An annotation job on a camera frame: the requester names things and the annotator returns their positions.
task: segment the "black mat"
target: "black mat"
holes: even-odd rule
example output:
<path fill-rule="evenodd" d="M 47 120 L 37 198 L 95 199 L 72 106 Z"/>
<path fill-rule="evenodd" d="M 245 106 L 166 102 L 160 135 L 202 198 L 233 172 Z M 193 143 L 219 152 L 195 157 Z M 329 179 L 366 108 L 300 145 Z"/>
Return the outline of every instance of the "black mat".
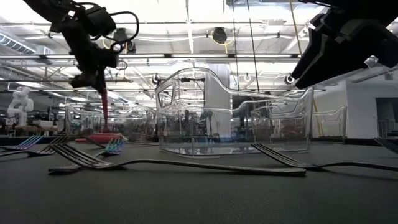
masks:
<path fill-rule="evenodd" d="M 398 156 L 382 147 L 317 145 L 311 153 L 289 155 L 306 162 L 398 166 Z M 389 171 L 338 167 L 300 178 L 139 164 L 121 171 L 51 176 L 49 167 L 69 162 L 58 155 L 21 158 L 0 159 L 0 223 L 398 222 L 398 173 Z M 133 146 L 107 161 L 133 158 L 190 161 Z M 199 161 L 281 166 L 263 155 Z"/>

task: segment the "humanoid robot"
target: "humanoid robot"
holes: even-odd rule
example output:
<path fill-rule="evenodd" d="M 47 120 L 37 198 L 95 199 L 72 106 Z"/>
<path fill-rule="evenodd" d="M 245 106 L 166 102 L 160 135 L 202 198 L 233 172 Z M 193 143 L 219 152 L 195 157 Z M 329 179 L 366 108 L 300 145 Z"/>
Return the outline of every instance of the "humanoid robot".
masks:
<path fill-rule="evenodd" d="M 15 115 L 19 115 L 19 126 L 26 125 L 27 112 L 33 111 L 33 100 L 28 98 L 30 92 L 29 87 L 18 87 L 17 91 L 12 94 L 12 102 L 8 106 L 7 115 L 9 119 L 15 118 Z"/>

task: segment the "transparent plastic bin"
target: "transparent plastic bin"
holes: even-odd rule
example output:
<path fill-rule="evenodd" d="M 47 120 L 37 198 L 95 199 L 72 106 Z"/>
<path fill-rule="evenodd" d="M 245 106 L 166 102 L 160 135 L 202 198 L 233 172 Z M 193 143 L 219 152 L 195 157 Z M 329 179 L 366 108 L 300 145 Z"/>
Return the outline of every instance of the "transparent plastic bin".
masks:
<path fill-rule="evenodd" d="M 278 100 L 251 111 L 255 141 L 276 151 L 310 149 L 313 88 L 300 98 Z"/>
<path fill-rule="evenodd" d="M 346 139 L 347 107 L 313 113 L 312 137 L 344 143 Z"/>
<path fill-rule="evenodd" d="M 77 110 L 65 106 L 65 132 L 68 135 L 92 135 L 104 129 L 102 113 Z M 135 106 L 127 113 L 108 115 L 108 129 L 112 134 L 124 136 L 130 142 L 147 142 L 155 136 L 156 110 Z"/>
<path fill-rule="evenodd" d="M 257 153 L 251 144 L 262 142 L 256 140 L 262 127 L 255 128 L 251 111 L 272 102 L 297 104 L 313 97 L 312 88 L 295 98 L 231 90 L 207 68 L 180 70 L 155 92 L 160 149 L 195 158 Z M 305 120 L 308 138 L 310 105 Z"/>

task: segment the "fork handle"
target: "fork handle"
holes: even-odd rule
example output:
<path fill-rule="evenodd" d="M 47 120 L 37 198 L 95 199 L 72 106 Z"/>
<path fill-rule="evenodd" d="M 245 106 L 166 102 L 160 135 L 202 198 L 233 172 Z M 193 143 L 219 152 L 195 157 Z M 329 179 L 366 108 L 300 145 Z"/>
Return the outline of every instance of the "fork handle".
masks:
<path fill-rule="evenodd" d="M 245 174 L 256 174 L 256 175 L 305 176 L 305 171 L 306 171 L 303 168 L 281 168 L 281 169 L 250 168 L 250 167 L 214 165 L 214 164 L 210 165 L 210 164 L 199 164 L 199 163 L 194 163 L 194 162 L 165 161 L 165 160 L 153 160 L 153 159 L 138 159 L 135 161 L 122 163 L 119 166 L 124 166 L 124 165 L 128 165 L 128 164 L 137 164 L 137 163 L 166 164 L 166 165 L 174 165 L 174 166 L 196 167 L 196 168 L 203 168 L 203 169 L 242 172 Z"/>
<path fill-rule="evenodd" d="M 6 152 L 6 153 L 0 154 L 0 157 L 3 157 L 3 156 L 10 156 L 10 155 L 15 155 L 15 154 L 23 154 L 23 153 L 27 153 L 27 151 L 22 151 L 22 152 Z"/>
<path fill-rule="evenodd" d="M 323 164 L 314 167 L 315 168 L 322 168 L 322 167 L 332 167 L 332 166 L 356 166 L 356 167 L 365 167 L 365 168 L 373 168 L 373 169 L 380 169 L 380 170 L 389 170 L 389 171 L 395 171 L 398 172 L 398 167 L 392 167 L 392 166 L 384 166 L 384 165 L 379 165 L 379 164 L 368 164 L 368 163 L 363 163 L 363 162 L 334 162 L 331 164 Z"/>

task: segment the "fork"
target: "fork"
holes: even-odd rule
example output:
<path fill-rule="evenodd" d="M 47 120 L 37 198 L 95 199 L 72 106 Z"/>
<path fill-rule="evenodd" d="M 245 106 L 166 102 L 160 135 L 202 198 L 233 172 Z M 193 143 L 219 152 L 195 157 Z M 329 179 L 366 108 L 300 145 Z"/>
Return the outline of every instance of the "fork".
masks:
<path fill-rule="evenodd" d="M 5 151 L 27 150 L 27 149 L 30 149 L 32 146 L 34 146 L 36 143 L 38 143 L 42 138 L 43 138 L 43 136 L 36 136 L 36 135 L 31 136 L 14 148 L 0 146 L 0 149 L 4 149 Z"/>
<path fill-rule="evenodd" d="M 372 138 L 372 139 L 375 140 L 377 143 L 379 143 L 381 146 L 390 150 L 391 152 L 398 154 L 398 146 L 397 145 L 395 145 L 383 138 Z"/>
<path fill-rule="evenodd" d="M 153 159 L 137 159 L 129 162 L 123 162 L 120 164 L 113 164 L 111 162 L 105 162 L 101 159 L 88 155 L 77 149 L 70 147 L 55 147 L 52 149 L 59 153 L 64 158 L 78 164 L 86 169 L 91 170 L 115 170 L 122 166 L 129 164 L 138 163 L 150 163 L 150 164 L 166 164 L 174 166 L 185 166 L 185 167 L 196 167 L 203 169 L 215 169 L 225 170 L 231 172 L 240 172 L 244 174 L 257 174 L 257 175 L 284 175 L 284 176 L 305 176 L 305 169 L 301 168 L 283 168 L 283 169 L 266 169 L 266 168 L 250 168 L 250 167 L 238 167 L 238 166 L 223 166 L 223 165 L 210 165 L 210 164 L 199 164 L 193 162 L 179 162 L 179 161 L 166 161 L 166 160 L 153 160 Z"/>
<path fill-rule="evenodd" d="M 55 153 L 55 151 L 53 151 L 50 147 L 52 144 L 65 142 L 66 140 L 67 140 L 66 136 L 60 136 L 60 137 L 55 138 L 52 142 L 50 142 L 47 146 L 45 146 L 44 149 L 39 150 L 37 152 L 22 151 L 22 150 L 17 151 L 17 152 L 6 152 L 6 153 L 0 154 L 0 157 L 11 156 L 11 155 L 16 155 L 16 154 L 27 154 L 28 157 L 49 156 L 49 155 L 52 155 Z"/>
<path fill-rule="evenodd" d="M 99 157 L 99 156 L 109 157 L 109 156 L 119 155 L 121 153 L 121 149 L 123 147 L 124 140 L 118 139 L 118 140 L 115 140 L 114 142 L 113 141 L 114 140 L 111 139 L 110 142 L 108 143 L 108 145 L 106 146 L 105 150 L 103 152 L 96 154 L 94 157 Z M 61 144 L 56 144 L 56 145 L 53 145 L 52 147 L 63 147 L 63 146 Z M 49 172 L 50 172 L 50 174 L 71 174 L 74 172 L 78 172 L 82 169 L 83 169 L 82 166 L 79 166 L 78 164 L 73 163 L 72 165 L 65 166 L 65 167 L 49 168 Z"/>
<path fill-rule="evenodd" d="M 306 162 L 297 161 L 293 158 L 290 158 L 289 156 L 283 155 L 282 153 L 279 153 L 263 144 L 252 144 L 252 146 L 255 147 L 258 151 L 266 154 L 267 156 L 289 167 L 304 168 L 307 170 L 320 170 L 324 167 L 332 167 L 332 166 L 356 166 L 356 167 L 365 167 L 365 168 L 398 172 L 398 167 L 384 166 L 378 164 L 368 164 L 363 162 L 334 162 L 330 164 L 309 164 Z"/>

